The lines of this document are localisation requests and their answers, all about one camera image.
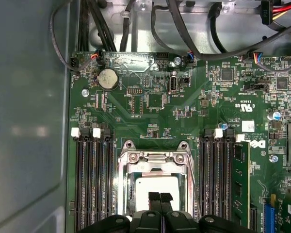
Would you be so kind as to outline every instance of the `small connector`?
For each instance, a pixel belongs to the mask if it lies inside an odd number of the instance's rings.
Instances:
[[[261,1],[261,12],[260,16],[262,24],[270,25],[273,22],[273,0],[262,0]]]
[[[250,204],[250,228],[254,232],[258,231],[258,208]]]
[[[93,128],[93,138],[101,137],[101,128]]]
[[[214,138],[221,138],[221,137],[223,137],[223,130],[222,129],[215,129],[214,130],[213,137]]]
[[[81,136],[80,129],[78,127],[71,128],[71,137],[79,138]]]
[[[77,68],[77,67],[79,67],[79,64],[80,64],[80,62],[79,62],[79,60],[76,58],[76,57],[71,57],[70,58],[70,65],[72,66],[72,67],[74,67],[74,68]],[[77,72],[77,71],[70,71],[72,74],[74,74],[74,75],[77,75],[77,76],[80,76],[80,72]]]
[[[102,50],[97,50],[96,53],[98,54],[98,58],[96,58],[96,62],[99,66],[105,65],[105,60],[103,58],[103,52]]]
[[[237,134],[236,135],[236,142],[244,142],[245,141],[245,134]]]
[[[221,10],[222,10],[222,3],[216,2],[215,4],[213,4],[211,6],[209,13],[208,13],[208,18],[219,17]]]
[[[253,56],[253,52],[248,52],[244,55],[242,55],[241,61],[253,61],[254,60],[254,56]]]

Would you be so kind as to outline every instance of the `gray metal panel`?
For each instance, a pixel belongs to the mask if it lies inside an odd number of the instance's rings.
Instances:
[[[64,231],[68,79],[48,33],[58,4],[0,0],[0,233]],[[64,51],[66,9],[56,21]]]

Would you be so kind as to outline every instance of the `blue expansion slot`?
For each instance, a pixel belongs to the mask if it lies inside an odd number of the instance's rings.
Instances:
[[[264,233],[275,233],[275,208],[269,204],[264,206]]]

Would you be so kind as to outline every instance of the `mounting screw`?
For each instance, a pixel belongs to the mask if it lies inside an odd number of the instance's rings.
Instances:
[[[183,163],[183,162],[184,162],[184,157],[183,157],[183,155],[182,155],[182,154],[178,154],[178,155],[176,156],[176,161],[177,161],[178,163]]]
[[[129,161],[131,161],[132,163],[136,162],[137,159],[138,159],[138,156],[136,154],[129,155]]]
[[[140,4],[140,10],[142,10],[142,11],[146,10],[146,4],[145,3],[141,3]]]
[[[172,217],[179,217],[180,214],[179,214],[178,212],[172,212],[172,213],[171,213],[171,216],[172,216]]]
[[[181,65],[181,63],[182,63],[182,59],[181,59],[181,57],[175,57],[175,58],[174,58],[174,63],[175,63],[175,65],[177,65],[177,66]]]
[[[270,161],[271,161],[271,163],[277,163],[278,160],[279,160],[279,158],[278,158],[277,155],[274,155],[274,154],[270,155]]]
[[[88,97],[89,96],[89,90],[88,89],[83,89],[81,92],[83,97]]]
[[[213,223],[214,222],[214,219],[212,217],[207,217],[207,218],[205,218],[205,221],[206,222]]]
[[[227,12],[229,12],[229,6],[224,6],[224,7],[222,8],[222,11],[223,11],[223,13],[227,13]]]

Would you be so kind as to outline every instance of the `green circuit board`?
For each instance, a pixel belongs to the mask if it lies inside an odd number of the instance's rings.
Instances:
[[[91,55],[76,52],[74,65]],[[257,232],[270,232],[270,225],[290,232],[287,207],[280,203],[278,208],[278,200],[284,200],[291,186],[291,72],[270,73],[240,57],[182,57],[177,66],[175,57],[106,52],[100,63],[92,61],[81,73],[71,74],[69,128],[79,128],[81,139],[69,139],[66,232],[116,213],[117,159],[126,140],[145,150],[174,150],[181,141],[188,142],[198,186],[195,201],[202,214],[219,215]],[[262,62],[287,68],[291,57],[263,57]],[[118,76],[113,90],[103,90],[97,81],[104,69]],[[271,112],[280,112],[280,120],[269,120]],[[215,129],[222,124],[228,129],[217,137]],[[91,139],[96,128],[107,141]],[[272,163],[271,155],[278,161]],[[216,190],[224,193],[216,196]],[[270,220],[266,207],[271,206],[275,212]]]

